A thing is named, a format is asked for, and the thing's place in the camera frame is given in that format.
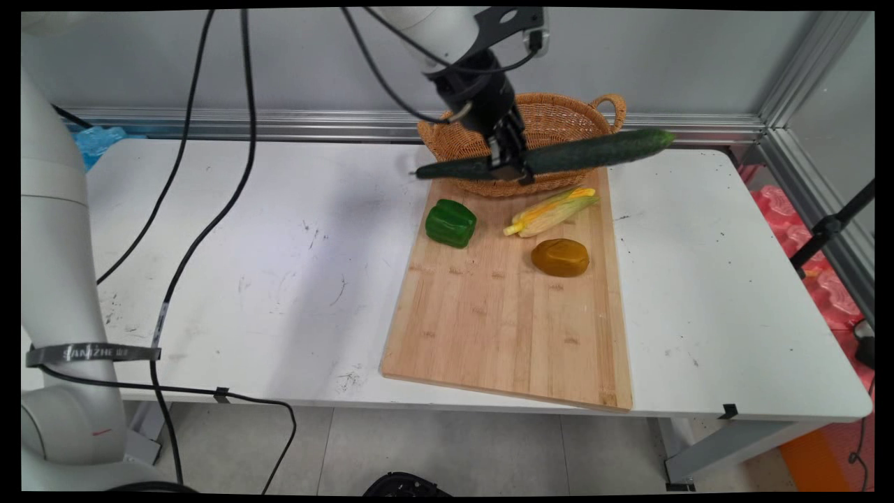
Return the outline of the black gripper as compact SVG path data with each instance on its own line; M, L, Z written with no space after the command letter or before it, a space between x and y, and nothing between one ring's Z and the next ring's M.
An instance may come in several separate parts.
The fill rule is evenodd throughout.
M519 185L533 184L534 174L525 159L525 125L510 80L500 70L500 60L492 49L483 49L467 55L459 64L472 72L453 68L427 74L449 108L445 118L455 119L488 140L488 170L499 170L507 163L516 172Z

